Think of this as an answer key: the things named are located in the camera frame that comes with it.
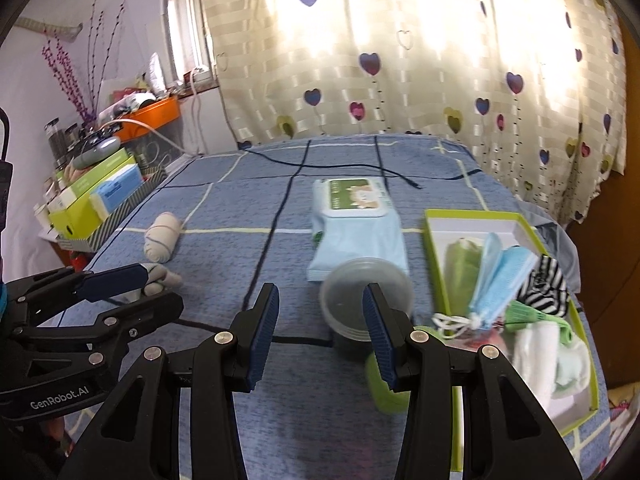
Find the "grey sock bundle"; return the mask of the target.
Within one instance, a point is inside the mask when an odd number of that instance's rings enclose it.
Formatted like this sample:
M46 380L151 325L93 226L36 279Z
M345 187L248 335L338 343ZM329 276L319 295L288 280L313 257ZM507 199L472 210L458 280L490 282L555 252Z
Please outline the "grey sock bundle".
M182 286L182 277L167 269L160 263L143 263L148 272L148 280L142 287L141 293L145 297L155 296L166 289L177 289Z

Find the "grey blue garment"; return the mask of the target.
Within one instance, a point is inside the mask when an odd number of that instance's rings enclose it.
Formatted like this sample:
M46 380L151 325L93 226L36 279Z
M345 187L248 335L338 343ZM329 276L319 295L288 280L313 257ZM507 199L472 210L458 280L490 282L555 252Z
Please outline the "grey blue garment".
M550 254L558 260L570 291L579 294L582 290L582 277L580 276L578 250L565 229L541 206L518 202L518 210L525 220L536 229Z

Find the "green plastic jar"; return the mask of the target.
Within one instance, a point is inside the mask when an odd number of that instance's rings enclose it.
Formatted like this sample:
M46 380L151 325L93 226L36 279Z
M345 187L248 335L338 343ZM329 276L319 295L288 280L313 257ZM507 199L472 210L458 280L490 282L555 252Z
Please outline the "green plastic jar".
M419 326L405 336L375 336L366 373L371 396L385 414L412 412L410 403L430 417L449 417L451 379L448 347L431 328Z

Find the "orange plastic bin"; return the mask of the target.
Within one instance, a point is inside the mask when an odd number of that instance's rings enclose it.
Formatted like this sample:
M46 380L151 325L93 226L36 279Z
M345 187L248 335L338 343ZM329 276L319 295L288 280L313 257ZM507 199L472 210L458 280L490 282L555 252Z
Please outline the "orange plastic bin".
M153 104L140 108L140 110L122 116L122 119L130 119L130 122L119 124L115 134L122 143L127 143L140 138L140 136L145 136L150 132L145 126L140 126L140 122L158 130L160 127L174 122L179 117L180 107L178 100L174 96L171 96L170 98L154 102Z

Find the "green cloth with striped edge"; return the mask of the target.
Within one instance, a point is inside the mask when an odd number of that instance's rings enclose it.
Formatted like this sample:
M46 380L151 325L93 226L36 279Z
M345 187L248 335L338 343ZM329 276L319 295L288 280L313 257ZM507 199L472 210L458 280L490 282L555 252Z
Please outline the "green cloth with striped edge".
M476 238L461 237L447 247L444 282L452 315L465 316L480 274L483 246Z

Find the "green cardboard box tray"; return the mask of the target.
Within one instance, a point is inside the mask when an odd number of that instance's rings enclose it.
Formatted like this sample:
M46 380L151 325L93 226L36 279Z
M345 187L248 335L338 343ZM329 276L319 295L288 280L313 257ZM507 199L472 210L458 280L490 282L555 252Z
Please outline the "green cardboard box tray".
M424 243L436 301L434 319L444 339L466 344L500 333L506 356L525 374L526 385L556 429L578 444L578 429L597 415L600 398L585 326L566 286L554 287L553 273L533 271L524 288L557 292L564 299L550 312L534 308L528 299L513 299L491 326L480 324L470 305L458 300L470 301L486 289L480 280L485 245L496 246L500 257L511 247L521 247L539 261L552 262L537 231L516 212L427 209Z

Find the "wooden wardrobe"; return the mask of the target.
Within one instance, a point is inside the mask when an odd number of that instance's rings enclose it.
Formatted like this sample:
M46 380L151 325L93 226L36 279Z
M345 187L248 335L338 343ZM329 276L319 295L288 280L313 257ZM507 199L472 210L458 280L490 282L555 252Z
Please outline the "wooden wardrobe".
M608 388L639 380L639 45L620 26L626 58L627 149L623 174L612 174L587 219L572 224L586 312Z

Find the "heart patterned curtain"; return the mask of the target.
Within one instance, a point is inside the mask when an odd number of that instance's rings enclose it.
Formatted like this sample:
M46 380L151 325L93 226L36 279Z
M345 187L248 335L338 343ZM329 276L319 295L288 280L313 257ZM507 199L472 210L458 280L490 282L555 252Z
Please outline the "heart patterned curtain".
M585 218L626 168L610 0L202 0L235 139L422 133L516 197Z

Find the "purple decorative branches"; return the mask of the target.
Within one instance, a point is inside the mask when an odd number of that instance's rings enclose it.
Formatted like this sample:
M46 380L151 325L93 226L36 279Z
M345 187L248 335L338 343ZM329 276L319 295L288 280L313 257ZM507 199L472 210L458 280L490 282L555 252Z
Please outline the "purple decorative branches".
M98 119L101 84L115 51L127 3L128 0L119 3L111 32L107 32L106 10L99 8L99 0L91 1L86 32L82 23L71 28L43 26L46 40L41 55L84 127L93 126Z

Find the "black white striped sock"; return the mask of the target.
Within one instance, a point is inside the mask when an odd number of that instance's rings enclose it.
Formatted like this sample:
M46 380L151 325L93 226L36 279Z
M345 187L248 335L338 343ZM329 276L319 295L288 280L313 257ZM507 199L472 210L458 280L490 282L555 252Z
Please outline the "black white striped sock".
M516 300L542 313L564 318L570 303L570 292L558 260L541 255L518 291Z

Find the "red printed plastic packet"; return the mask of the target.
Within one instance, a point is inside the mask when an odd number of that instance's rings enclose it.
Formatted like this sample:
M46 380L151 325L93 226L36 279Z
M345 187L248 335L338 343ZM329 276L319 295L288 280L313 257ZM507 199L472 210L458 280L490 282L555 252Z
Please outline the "red printed plastic packet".
M511 350L504 336L503 326L497 324L490 330L467 330L461 336L450 339L447 342L449 347L477 352L478 349L490 344L496 347L507 358L511 355Z

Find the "white mint sock pair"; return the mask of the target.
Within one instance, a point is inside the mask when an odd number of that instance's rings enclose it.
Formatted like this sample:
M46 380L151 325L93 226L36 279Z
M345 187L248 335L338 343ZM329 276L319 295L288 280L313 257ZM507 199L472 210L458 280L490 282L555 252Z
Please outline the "white mint sock pair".
M591 361L588 346L574 335L568 344L562 342L556 356L553 399L576 396L589 386Z

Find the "clear jar with grey lid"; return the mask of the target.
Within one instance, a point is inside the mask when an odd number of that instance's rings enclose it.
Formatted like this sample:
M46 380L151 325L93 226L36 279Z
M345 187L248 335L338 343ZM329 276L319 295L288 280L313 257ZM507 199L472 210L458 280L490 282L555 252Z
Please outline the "clear jar with grey lid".
M414 293L409 275L381 258L341 263L320 285L320 309L333 334L334 349L352 361L364 361L372 352L364 316L370 284L378 284L391 308L412 315Z

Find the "light blue wet wipes pack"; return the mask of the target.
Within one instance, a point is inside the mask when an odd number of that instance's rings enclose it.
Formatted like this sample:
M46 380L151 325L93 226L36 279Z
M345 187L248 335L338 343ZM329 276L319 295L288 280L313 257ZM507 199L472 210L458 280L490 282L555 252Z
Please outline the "light blue wet wipes pack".
M314 256L307 280L322 282L341 264L378 258L409 271L399 214L380 177L319 179L312 185Z

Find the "white towel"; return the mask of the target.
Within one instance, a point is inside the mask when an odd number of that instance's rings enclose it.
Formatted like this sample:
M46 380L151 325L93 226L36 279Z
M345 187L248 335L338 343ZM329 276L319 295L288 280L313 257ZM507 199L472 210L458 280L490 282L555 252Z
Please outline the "white towel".
M555 386L560 326L542 321L515 333L512 365L542 408L548 412Z

